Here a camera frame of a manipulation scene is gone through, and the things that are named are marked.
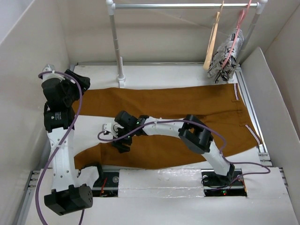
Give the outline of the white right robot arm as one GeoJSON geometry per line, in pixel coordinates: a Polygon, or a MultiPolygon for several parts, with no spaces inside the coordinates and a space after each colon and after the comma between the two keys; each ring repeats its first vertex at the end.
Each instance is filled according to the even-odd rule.
{"type": "Polygon", "coordinates": [[[234,178],[234,165],[227,162],[215,144],[211,131],[193,115],[179,120],[158,119],[146,115],[136,118],[126,111],[117,114],[114,121],[121,127],[115,131],[112,142],[120,153],[129,152],[133,136],[163,135],[179,138],[194,153],[202,155],[214,170],[202,182],[213,187],[230,185],[234,178]]]}

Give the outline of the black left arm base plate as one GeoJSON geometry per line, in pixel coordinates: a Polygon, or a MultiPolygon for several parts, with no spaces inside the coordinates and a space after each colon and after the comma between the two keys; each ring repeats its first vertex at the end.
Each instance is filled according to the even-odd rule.
{"type": "Polygon", "coordinates": [[[93,197],[117,197],[119,190],[119,170],[104,171],[103,179],[92,188],[93,197]]]}

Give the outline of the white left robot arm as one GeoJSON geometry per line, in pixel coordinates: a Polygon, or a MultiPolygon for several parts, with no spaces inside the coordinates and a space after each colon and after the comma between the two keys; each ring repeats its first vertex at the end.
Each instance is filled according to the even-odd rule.
{"type": "Polygon", "coordinates": [[[42,89],[46,97],[44,126],[51,145],[53,168],[51,193],[44,196],[45,206],[59,216],[88,209],[93,205],[93,186],[105,181],[100,163],[75,168],[75,121],[79,112],[72,104],[82,101],[90,79],[67,69],[63,74],[43,72],[42,89]]]}

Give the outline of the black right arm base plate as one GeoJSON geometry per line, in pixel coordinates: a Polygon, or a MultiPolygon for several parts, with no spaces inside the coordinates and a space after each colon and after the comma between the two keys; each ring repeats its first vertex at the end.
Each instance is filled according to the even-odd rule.
{"type": "Polygon", "coordinates": [[[242,174],[241,169],[234,171],[231,180],[221,178],[212,169],[201,170],[201,173],[201,184],[205,197],[247,197],[246,185],[243,178],[237,179],[242,174]]]}

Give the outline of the brown trousers with striped trim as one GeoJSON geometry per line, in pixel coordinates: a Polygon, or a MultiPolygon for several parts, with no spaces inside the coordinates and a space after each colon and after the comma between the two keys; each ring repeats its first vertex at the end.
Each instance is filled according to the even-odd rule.
{"type": "MultiPolygon", "coordinates": [[[[126,111],[138,117],[181,119],[191,114],[215,131],[214,140],[225,156],[262,143],[236,84],[187,88],[130,90],[108,88],[85,92],[82,103],[73,104],[84,116],[111,117],[126,111]]],[[[88,144],[75,156],[75,167],[100,163],[142,169],[161,169],[204,161],[179,139],[154,135],[134,137],[130,151],[119,153],[109,143],[88,144]]]]}

